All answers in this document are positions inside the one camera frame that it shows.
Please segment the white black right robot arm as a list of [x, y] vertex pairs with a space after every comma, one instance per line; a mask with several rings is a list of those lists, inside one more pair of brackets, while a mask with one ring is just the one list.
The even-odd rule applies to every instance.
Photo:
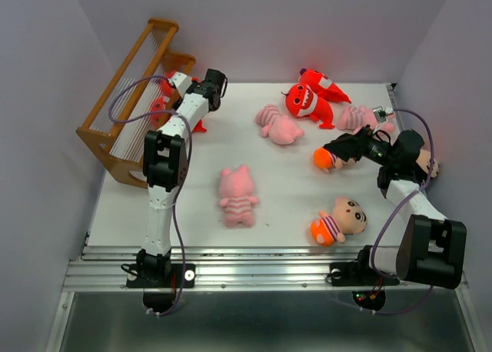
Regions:
[[427, 199], [429, 179], [417, 176], [417, 159], [424, 145], [413, 130], [402, 131], [395, 142], [378, 140], [369, 127], [357, 134], [342, 134], [324, 145], [342, 161], [367, 158], [380, 169], [377, 186], [394, 206], [406, 228], [397, 248], [380, 240], [366, 246], [354, 263], [355, 277], [370, 283], [379, 276], [433, 287], [454, 289], [461, 283], [467, 228], [440, 213]]

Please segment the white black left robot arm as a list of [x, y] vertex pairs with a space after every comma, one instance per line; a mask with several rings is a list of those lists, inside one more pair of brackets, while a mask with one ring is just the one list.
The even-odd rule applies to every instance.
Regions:
[[148, 229], [135, 262], [122, 266], [129, 288], [169, 287], [184, 278], [179, 274], [183, 266], [171, 262], [175, 203], [188, 174], [191, 132], [205, 115], [220, 108], [228, 82], [224, 73], [211, 68], [200, 82], [178, 71], [165, 81], [178, 93], [178, 100], [167, 111], [170, 118], [144, 137]]

